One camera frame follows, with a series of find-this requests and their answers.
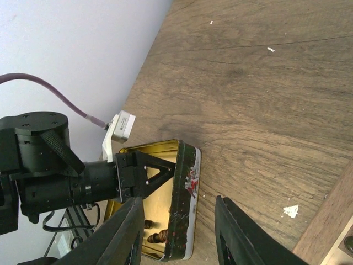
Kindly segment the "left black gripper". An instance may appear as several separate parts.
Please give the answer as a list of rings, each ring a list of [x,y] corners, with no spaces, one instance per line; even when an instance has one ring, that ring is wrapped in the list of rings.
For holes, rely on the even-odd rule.
[[[133,196],[145,199],[174,177],[176,164],[135,151],[117,153],[111,162],[82,162],[75,158],[70,166],[73,170],[70,178],[70,202],[72,205],[83,205],[120,197],[118,176],[129,166],[133,166],[134,172]],[[157,169],[158,172],[148,177],[149,168]]]

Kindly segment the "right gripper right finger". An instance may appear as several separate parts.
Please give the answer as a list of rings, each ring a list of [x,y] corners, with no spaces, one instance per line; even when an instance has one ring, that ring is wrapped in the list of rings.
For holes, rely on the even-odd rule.
[[[216,197],[215,234],[219,264],[306,264],[228,197]]]

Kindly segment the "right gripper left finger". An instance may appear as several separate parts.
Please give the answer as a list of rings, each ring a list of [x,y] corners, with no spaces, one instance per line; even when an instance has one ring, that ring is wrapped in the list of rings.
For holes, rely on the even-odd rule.
[[[140,264],[143,232],[143,201],[130,198],[59,264]]]

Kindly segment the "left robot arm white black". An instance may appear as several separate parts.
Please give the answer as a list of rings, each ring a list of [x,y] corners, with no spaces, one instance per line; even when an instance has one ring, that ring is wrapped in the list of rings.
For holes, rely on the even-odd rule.
[[[174,176],[175,163],[141,151],[83,162],[71,150],[68,118],[31,112],[1,119],[1,234],[41,213],[117,199],[146,198]]]

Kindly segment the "gold tin with dark pieces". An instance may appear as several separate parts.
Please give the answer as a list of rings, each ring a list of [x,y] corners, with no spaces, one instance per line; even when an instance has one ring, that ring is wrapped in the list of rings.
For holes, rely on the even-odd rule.
[[[176,164],[174,177],[143,201],[145,219],[153,224],[144,230],[142,254],[160,262],[187,260],[194,247],[201,151],[173,139],[126,147],[120,152],[136,150]],[[165,243],[147,242],[150,235],[165,229],[168,230]]]

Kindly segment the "wooden chess board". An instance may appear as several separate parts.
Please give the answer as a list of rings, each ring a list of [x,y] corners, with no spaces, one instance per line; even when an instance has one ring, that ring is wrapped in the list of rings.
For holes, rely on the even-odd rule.
[[[293,249],[308,264],[352,264],[352,161]]]

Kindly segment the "dark piece in tin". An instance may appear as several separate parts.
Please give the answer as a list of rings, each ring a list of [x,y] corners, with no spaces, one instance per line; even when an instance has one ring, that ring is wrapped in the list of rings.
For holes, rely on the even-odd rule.
[[[147,238],[149,243],[165,243],[168,236],[168,230],[161,230],[159,233],[154,233]]]

